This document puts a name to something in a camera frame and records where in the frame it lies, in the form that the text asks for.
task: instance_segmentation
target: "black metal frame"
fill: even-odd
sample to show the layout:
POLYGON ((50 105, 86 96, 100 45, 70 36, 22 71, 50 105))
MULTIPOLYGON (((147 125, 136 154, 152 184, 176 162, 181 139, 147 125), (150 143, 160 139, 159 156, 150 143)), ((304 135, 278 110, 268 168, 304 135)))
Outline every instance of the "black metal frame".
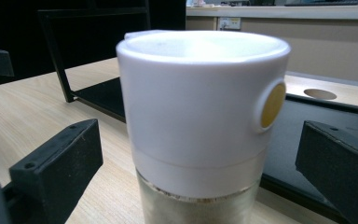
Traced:
POLYGON ((121 87, 119 78, 113 78, 104 83, 100 83, 83 90, 72 91, 68 78, 65 73, 65 67, 60 54, 51 21, 54 19, 72 19, 100 16, 119 16, 119 15, 145 15, 145 30, 150 29, 150 16, 148 2, 145 0, 144 7, 121 7, 121 8, 96 8, 95 2, 88 1, 89 9, 74 10, 39 10, 38 16, 42 25, 45 38, 48 43, 48 50, 54 63, 58 78, 61 83, 63 95, 66 102, 71 103, 77 98, 78 101, 99 109, 104 113, 125 122, 124 106, 122 101, 121 87))
POLYGON ((338 223, 348 223, 336 207, 296 170, 302 126, 308 119, 337 126, 358 138, 358 105, 287 94, 282 113, 274 124, 260 187, 338 223))

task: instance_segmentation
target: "gold circular button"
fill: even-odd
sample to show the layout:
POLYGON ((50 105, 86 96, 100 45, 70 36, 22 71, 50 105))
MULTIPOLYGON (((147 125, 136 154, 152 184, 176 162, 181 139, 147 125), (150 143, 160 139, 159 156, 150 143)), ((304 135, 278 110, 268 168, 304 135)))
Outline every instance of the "gold circular button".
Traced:
POLYGON ((276 119, 283 105, 285 94, 286 87, 283 83, 276 85, 269 93, 261 114, 261 127, 267 128, 276 119))

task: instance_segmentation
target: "mug lid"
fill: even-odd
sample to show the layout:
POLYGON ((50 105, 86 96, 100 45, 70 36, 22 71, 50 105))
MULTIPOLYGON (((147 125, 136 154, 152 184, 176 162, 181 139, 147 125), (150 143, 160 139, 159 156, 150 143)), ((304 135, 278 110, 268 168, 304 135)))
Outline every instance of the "mug lid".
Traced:
POLYGON ((228 31, 166 31, 130 35, 117 51, 151 61, 182 63, 242 63, 288 54, 279 38, 228 31))

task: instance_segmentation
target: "desk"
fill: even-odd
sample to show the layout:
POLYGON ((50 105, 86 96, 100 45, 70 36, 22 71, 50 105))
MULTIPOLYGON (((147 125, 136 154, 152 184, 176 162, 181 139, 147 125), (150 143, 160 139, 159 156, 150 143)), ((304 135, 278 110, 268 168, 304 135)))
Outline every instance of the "desk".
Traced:
MULTIPOLYGON (((69 69, 74 90, 118 77, 117 60, 69 69)), ((286 77, 288 90, 330 90, 337 100, 358 103, 358 87, 286 77)), ((98 119, 103 166, 91 180, 68 223, 143 223, 135 167, 126 125, 79 102, 67 104, 55 73, 0 86, 0 183, 10 180, 8 168, 70 124, 98 119)), ((308 209, 260 189, 252 223, 334 223, 308 209)))

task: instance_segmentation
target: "background wall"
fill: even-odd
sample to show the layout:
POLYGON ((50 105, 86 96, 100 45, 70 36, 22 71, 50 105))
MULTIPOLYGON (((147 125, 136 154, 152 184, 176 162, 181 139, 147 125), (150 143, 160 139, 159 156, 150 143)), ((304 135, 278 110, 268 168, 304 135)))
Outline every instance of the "background wall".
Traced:
MULTIPOLYGON (((187 17, 186 29, 216 30, 217 22, 187 17)), ((358 82, 358 20, 241 18, 241 32, 286 40, 292 47, 289 71, 358 82)))

